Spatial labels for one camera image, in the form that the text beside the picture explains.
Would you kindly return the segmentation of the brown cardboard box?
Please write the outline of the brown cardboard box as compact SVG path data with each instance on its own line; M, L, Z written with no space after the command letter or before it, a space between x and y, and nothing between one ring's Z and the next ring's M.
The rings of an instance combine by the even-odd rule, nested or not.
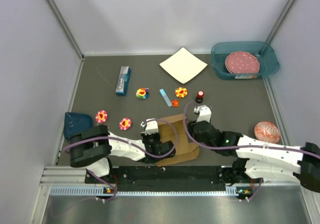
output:
M162 119L171 123L176 129L177 144L175 145L175 156L158 161L156 163L157 166L169 166L195 160L199 155L200 148L197 144L188 141L183 125L184 114L172 115ZM167 141L174 142L176 136L172 127L163 121L158 120L157 123L160 141L162 143Z

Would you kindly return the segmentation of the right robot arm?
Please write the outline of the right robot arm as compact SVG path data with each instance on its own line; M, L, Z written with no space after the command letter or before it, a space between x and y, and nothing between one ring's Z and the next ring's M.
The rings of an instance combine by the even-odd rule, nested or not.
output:
M233 169L239 182L247 179L279 179L299 183L305 189L320 191L320 148L311 142L304 146L284 146L259 141L233 131L219 131L211 123L184 121L187 137L195 144L225 157L244 159Z

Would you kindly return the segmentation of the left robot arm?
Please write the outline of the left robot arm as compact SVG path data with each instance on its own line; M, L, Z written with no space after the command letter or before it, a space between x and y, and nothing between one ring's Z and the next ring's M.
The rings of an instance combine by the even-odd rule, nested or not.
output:
M109 182L114 175L108 156L122 157L134 162L154 164L176 154L175 142L161 142L158 126L145 125L137 140L113 134L106 125L91 127L73 134L63 151L69 153L72 168L86 168L102 182Z

